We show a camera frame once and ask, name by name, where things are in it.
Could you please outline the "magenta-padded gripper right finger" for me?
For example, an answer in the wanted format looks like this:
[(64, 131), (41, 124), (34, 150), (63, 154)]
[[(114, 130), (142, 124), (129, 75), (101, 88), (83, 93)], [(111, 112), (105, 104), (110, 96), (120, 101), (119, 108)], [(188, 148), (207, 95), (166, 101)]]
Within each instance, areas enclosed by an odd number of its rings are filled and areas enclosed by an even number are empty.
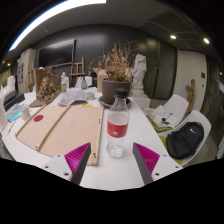
[(145, 185), (182, 169), (167, 153), (160, 155), (138, 143), (133, 144), (132, 153)]

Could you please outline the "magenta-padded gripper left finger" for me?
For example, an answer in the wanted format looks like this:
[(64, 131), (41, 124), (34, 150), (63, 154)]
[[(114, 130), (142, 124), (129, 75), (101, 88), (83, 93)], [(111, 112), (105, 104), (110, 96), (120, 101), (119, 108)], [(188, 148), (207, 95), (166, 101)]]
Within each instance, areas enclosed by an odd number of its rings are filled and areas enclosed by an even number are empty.
[(57, 154), (43, 166), (43, 169), (79, 185), (90, 154), (91, 144), (86, 143), (65, 155)]

